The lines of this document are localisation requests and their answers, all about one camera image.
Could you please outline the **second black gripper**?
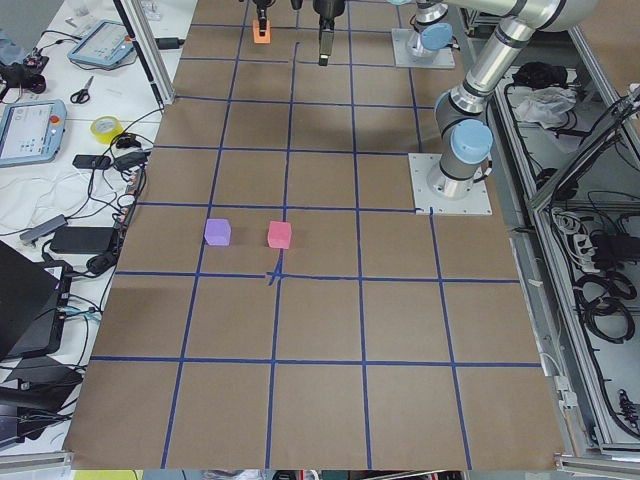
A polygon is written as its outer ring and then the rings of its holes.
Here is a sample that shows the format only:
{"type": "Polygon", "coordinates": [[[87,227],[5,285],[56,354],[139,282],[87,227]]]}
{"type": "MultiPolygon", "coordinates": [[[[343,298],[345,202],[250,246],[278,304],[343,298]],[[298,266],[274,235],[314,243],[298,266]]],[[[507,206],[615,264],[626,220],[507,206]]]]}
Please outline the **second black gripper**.
{"type": "Polygon", "coordinates": [[[273,0],[253,0],[257,8],[258,36],[265,37],[267,33],[268,18],[267,9],[273,5],[273,0]]]}

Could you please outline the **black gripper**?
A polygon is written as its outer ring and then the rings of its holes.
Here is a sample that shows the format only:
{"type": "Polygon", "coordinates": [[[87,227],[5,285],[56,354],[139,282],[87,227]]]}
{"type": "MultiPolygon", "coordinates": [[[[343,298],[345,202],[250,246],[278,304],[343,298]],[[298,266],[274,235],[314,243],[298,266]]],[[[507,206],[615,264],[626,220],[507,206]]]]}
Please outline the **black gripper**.
{"type": "Polygon", "coordinates": [[[313,0],[313,9],[320,16],[318,65],[327,66],[333,50],[333,19],[344,13],[344,0],[313,0]]]}

